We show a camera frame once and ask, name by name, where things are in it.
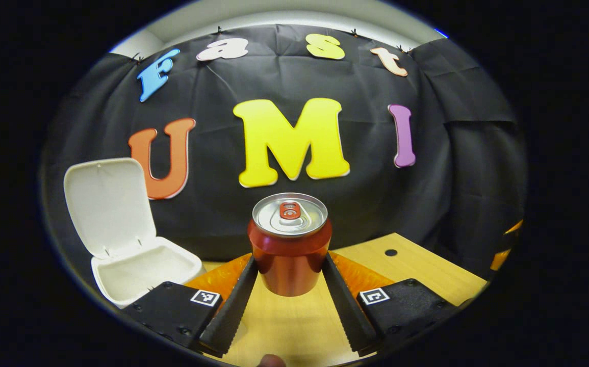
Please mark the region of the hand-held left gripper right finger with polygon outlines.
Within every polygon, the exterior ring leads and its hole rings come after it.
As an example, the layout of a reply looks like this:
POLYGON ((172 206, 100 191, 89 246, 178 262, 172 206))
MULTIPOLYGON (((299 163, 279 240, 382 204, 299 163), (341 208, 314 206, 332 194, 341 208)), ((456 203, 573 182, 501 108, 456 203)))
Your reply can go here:
POLYGON ((360 357, 410 342, 460 311, 417 279, 392 282, 334 252, 325 256, 322 271, 360 357))

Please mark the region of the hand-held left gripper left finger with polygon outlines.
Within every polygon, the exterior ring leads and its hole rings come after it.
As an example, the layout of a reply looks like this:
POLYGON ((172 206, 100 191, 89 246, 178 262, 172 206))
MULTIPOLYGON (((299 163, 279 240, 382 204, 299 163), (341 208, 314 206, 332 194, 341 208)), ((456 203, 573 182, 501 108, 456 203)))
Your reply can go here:
POLYGON ((183 348, 222 357, 231 348, 257 274, 248 253, 186 285, 165 281, 122 312, 183 348))

